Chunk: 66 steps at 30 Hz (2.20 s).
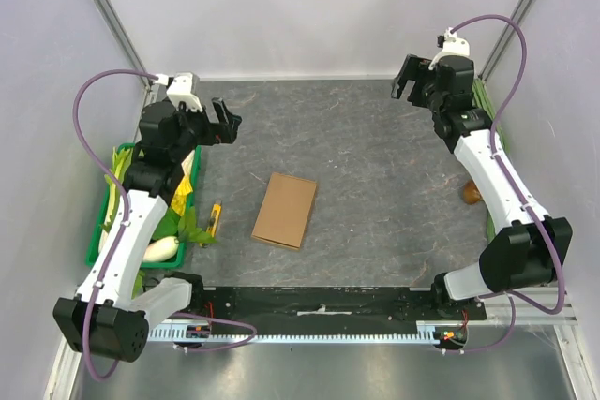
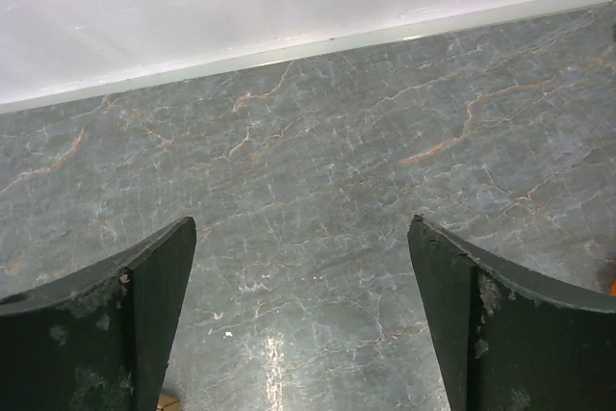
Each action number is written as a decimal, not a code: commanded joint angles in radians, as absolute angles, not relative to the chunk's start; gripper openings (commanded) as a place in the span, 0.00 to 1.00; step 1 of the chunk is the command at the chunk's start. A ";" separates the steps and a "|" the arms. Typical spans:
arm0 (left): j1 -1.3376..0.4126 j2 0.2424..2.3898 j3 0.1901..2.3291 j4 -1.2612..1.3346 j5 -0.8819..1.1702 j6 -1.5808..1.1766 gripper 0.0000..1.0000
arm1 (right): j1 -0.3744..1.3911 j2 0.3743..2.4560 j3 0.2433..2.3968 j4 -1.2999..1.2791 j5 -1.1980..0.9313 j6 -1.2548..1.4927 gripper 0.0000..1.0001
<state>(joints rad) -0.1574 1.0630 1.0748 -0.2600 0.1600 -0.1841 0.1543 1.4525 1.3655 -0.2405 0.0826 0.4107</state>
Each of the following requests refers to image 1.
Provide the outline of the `yellow utility knife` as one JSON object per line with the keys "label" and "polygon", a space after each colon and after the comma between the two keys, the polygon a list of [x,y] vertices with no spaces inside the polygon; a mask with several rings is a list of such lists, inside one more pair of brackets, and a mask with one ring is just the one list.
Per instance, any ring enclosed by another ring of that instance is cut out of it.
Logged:
{"label": "yellow utility knife", "polygon": [[222,203],[220,200],[214,203],[209,220],[206,224],[205,232],[208,238],[201,243],[201,247],[207,247],[216,240],[216,234],[218,230],[218,223],[222,212]]}

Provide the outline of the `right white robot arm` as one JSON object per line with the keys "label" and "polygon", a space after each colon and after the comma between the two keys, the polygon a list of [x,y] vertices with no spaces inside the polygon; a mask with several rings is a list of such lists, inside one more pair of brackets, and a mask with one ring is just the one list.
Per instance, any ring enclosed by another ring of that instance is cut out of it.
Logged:
{"label": "right white robot arm", "polygon": [[568,220],[551,217],[506,160],[489,115],[473,102],[473,80],[468,57],[433,62],[409,54],[391,93],[400,98],[413,84],[409,102],[430,111],[436,135],[470,174],[495,229],[476,263],[435,278],[428,303],[440,319],[452,318],[463,300],[558,280],[573,236]]}

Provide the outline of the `brown cardboard box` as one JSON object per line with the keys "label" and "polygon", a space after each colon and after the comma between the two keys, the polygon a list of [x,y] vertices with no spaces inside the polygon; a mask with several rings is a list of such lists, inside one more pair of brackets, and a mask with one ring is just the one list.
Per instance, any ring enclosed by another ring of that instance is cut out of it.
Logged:
{"label": "brown cardboard box", "polygon": [[314,181],[273,172],[251,237],[266,244],[299,250],[317,187]]}

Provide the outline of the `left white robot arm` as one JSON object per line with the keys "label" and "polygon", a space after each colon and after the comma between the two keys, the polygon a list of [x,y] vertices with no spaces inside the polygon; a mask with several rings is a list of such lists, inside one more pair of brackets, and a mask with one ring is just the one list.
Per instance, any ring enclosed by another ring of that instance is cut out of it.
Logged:
{"label": "left white robot arm", "polygon": [[204,294],[193,282],[168,277],[132,295],[143,256],[183,179],[184,159],[200,145],[232,144],[242,119],[213,98],[217,122],[184,102],[163,100],[145,107],[140,140],[132,152],[121,200],[105,247],[73,298],[57,300],[53,317],[71,348],[86,360],[101,356],[136,361],[150,332],[175,313],[195,319]]}

